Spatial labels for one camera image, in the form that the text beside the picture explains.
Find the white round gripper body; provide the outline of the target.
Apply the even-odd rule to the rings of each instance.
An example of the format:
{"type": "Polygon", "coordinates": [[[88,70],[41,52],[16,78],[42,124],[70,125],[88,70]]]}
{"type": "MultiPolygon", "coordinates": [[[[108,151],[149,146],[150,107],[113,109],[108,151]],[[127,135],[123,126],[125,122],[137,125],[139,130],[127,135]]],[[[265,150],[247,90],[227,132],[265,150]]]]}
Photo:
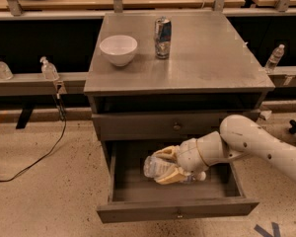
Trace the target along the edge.
{"type": "Polygon", "coordinates": [[[200,173],[208,169],[204,162],[197,140],[195,138],[184,141],[177,152],[177,163],[191,173],[200,173]]]}

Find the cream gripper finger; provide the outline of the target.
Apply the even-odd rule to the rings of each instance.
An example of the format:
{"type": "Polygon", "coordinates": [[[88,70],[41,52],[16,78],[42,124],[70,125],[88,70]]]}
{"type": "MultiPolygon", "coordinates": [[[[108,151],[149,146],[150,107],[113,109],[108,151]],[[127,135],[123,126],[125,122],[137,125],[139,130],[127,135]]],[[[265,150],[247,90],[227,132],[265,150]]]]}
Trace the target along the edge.
{"type": "Polygon", "coordinates": [[[155,181],[160,185],[168,185],[177,182],[184,181],[190,172],[185,171],[181,167],[170,168],[164,175],[155,179],[155,181]]]}
{"type": "Polygon", "coordinates": [[[153,156],[161,159],[176,161],[178,152],[179,152],[179,147],[172,145],[172,146],[168,146],[163,149],[160,149],[158,151],[155,151],[153,153],[153,156]]]}

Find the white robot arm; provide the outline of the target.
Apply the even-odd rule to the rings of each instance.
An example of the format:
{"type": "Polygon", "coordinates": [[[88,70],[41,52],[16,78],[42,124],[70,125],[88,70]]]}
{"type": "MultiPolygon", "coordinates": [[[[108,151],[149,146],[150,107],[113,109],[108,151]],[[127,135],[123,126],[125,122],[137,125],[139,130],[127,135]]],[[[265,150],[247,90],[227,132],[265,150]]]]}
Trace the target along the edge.
{"type": "Polygon", "coordinates": [[[296,183],[296,147],[239,115],[224,118],[217,131],[154,152],[144,162],[144,175],[160,185],[203,181],[211,166],[246,155],[269,162],[296,183]]]}

